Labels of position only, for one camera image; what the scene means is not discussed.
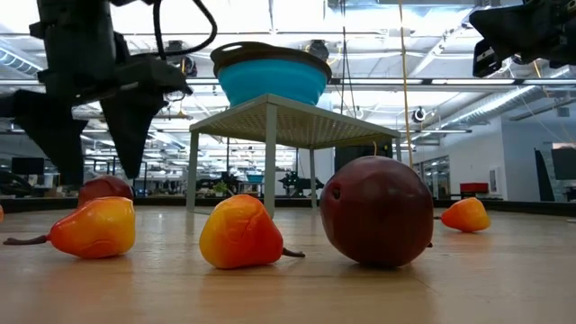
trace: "red object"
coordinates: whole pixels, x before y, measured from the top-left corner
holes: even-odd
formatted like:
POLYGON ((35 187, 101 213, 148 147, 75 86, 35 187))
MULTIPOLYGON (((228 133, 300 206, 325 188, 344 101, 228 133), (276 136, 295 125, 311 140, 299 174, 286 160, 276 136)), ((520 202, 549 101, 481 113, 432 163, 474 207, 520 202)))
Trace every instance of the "red object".
POLYGON ((113 175, 102 175, 87 181, 78 194, 78 206, 96 198, 124 197, 134 200, 132 188, 113 175))
POLYGON ((340 168, 320 197, 324 230, 345 256, 369 266, 404 266, 430 244, 432 195, 408 166, 360 157, 340 168))
POLYGON ((488 193, 488 183, 460 184, 460 193, 488 193))

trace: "table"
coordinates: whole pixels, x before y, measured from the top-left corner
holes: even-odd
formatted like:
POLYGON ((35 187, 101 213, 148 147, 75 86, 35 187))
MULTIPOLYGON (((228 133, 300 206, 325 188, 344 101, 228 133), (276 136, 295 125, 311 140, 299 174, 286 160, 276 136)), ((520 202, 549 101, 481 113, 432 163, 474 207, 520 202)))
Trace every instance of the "table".
MULTIPOLYGON (((194 211, 198 139, 201 133, 260 141, 265 148, 264 184, 275 182, 276 144, 310 151, 310 179, 316 179, 314 150, 364 144, 370 141, 396 139, 396 152, 401 159, 400 133, 367 121, 295 102, 274 94, 263 94, 246 103, 198 121, 190 126, 190 160, 186 209, 194 211)), ((316 182, 311 181, 316 193, 316 182)), ((313 194, 312 208, 317 198, 313 194)), ((275 187, 265 185, 264 206, 270 217, 275 211, 275 187)))

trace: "wooden floor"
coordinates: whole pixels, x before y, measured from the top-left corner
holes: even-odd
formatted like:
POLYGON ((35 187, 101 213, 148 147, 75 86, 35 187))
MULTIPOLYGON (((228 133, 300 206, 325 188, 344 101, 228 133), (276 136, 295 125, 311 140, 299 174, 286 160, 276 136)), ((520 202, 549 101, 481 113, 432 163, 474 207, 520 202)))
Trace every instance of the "wooden floor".
MULTIPOLYGON (((65 211, 6 215, 0 239, 45 234, 65 211)), ((305 259, 219 271, 198 249, 205 215, 138 208, 137 244, 83 261, 50 244, 0 246, 0 323, 573 323, 576 225, 492 213, 482 234, 436 221, 434 247, 396 271, 341 256, 311 210, 280 210, 305 259)))

